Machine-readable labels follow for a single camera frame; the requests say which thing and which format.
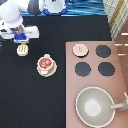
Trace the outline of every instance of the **black burner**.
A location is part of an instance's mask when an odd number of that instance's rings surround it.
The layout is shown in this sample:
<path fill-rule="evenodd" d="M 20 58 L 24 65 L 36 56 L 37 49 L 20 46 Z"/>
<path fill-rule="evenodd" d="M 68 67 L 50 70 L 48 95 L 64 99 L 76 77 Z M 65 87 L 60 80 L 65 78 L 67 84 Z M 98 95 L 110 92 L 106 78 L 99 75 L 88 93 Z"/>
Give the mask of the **black burner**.
<path fill-rule="evenodd" d="M 114 66 L 109 62 L 100 63 L 98 70 L 103 76 L 112 76 L 115 72 Z"/>
<path fill-rule="evenodd" d="M 89 75 L 90 71 L 91 71 L 91 68 L 89 64 L 87 64 L 86 62 L 79 62 L 75 66 L 75 72 L 79 76 L 82 76 L 82 77 L 87 76 Z"/>
<path fill-rule="evenodd" d="M 102 58 L 106 58 L 111 55 L 111 49 L 106 45 L 99 45 L 96 48 L 96 54 Z"/>

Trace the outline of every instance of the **blue object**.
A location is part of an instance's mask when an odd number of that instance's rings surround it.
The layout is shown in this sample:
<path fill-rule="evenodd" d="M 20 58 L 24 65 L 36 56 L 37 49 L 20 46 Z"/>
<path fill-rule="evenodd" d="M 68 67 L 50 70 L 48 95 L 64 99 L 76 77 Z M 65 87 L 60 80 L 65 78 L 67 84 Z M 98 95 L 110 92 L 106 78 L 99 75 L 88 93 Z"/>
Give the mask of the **blue object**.
<path fill-rule="evenodd" d="M 15 39 L 15 40 L 26 40 L 26 39 L 27 39 L 27 36 L 26 36 L 24 33 L 15 34 L 15 35 L 14 35 L 14 39 Z"/>

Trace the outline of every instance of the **pink stovetop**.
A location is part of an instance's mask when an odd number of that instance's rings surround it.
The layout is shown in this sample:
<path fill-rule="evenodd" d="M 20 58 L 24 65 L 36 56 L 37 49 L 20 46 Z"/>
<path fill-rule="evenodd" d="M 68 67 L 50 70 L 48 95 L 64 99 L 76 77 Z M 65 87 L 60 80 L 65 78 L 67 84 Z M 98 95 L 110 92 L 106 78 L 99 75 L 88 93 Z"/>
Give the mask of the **pink stovetop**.
<path fill-rule="evenodd" d="M 72 52 L 73 46 L 81 43 L 89 49 L 89 54 L 84 58 L 76 57 Z M 126 87 L 114 44 L 114 41 L 66 43 L 66 128 L 90 128 L 79 119 L 75 110 L 75 100 L 78 93 L 88 86 L 97 86 L 106 90 L 115 103 L 120 103 L 125 99 Z M 95 50 L 98 45 L 107 45 L 111 48 L 111 55 L 107 58 L 97 56 Z M 90 65 L 91 72 L 88 76 L 81 77 L 75 73 L 75 65 L 78 62 L 86 62 Z M 98 71 L 98 65 L 101 62 L 113 64 L 115 67 L 114 75 L 110 77 L 102 76 Z M 105 128 L 128 128 L 128 110 L 124 112 L 116 110 L 113 121 Z"/>

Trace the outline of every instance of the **bowl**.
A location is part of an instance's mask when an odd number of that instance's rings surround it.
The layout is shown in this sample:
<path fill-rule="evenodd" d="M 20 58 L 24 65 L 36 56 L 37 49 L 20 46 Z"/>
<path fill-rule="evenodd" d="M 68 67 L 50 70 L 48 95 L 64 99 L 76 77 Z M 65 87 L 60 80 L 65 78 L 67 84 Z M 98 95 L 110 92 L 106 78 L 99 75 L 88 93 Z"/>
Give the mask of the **bowl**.
<path fill-rule="evenodd" d="M 76 112 L 79 118 L 88 126 L 105 127 L 115 116 L 112 97 L 99 87 L 87 87 L 76 98 Z"/>

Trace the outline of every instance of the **stove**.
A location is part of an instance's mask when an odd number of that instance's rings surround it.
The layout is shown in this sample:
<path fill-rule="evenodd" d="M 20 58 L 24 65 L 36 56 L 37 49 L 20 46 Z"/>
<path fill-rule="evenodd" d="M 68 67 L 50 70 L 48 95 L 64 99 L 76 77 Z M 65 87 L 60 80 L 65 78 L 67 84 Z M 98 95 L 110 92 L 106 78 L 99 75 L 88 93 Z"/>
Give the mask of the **stove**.
<path fill-rule="evenodd" d="M 115 103 L 125 99 L 126 88 L 115 42 L 66 42 L 66 128 L 90 128 L 78 117 L 75 104 L 79 92 L 92 86 L 107 91 Z M 127 128 L 127 121 L 128 111 L 116 112 L 105 128 Z"/>

